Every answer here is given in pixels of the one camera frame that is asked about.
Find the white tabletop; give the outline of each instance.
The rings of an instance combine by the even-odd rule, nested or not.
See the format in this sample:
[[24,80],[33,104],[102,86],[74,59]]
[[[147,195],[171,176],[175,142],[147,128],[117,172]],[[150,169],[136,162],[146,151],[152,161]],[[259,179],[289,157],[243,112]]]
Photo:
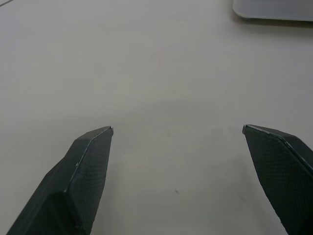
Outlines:
[[313,147],[312,42],[231,0],[0,7],[0,234],[77,137],[112,125],[93,235],[285,235],[241,129]]

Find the white tray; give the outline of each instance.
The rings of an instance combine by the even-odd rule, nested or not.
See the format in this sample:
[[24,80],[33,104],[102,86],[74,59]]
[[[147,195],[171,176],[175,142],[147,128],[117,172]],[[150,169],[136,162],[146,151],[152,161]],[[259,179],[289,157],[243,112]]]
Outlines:
[[313,0],[234,0],[233,9],[246,19],[313,21]]

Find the textured black surface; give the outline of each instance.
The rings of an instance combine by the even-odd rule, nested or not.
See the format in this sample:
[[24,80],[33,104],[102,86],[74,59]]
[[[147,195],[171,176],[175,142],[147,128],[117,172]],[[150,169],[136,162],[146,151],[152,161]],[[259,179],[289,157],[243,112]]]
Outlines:
[[106,156],[109,156],[111,145],[110,137],[101,141],[98,138],[103,136],[91,141],[68,190],[87,234],[91,232],[102,196],[108,168]]
[[102,195],[113,129],[74,141],[47,173],[7,235],[89,235]]
[[313,152],[277,130],[246,125],[244,134],[259,181],[287,233],[313,234]]

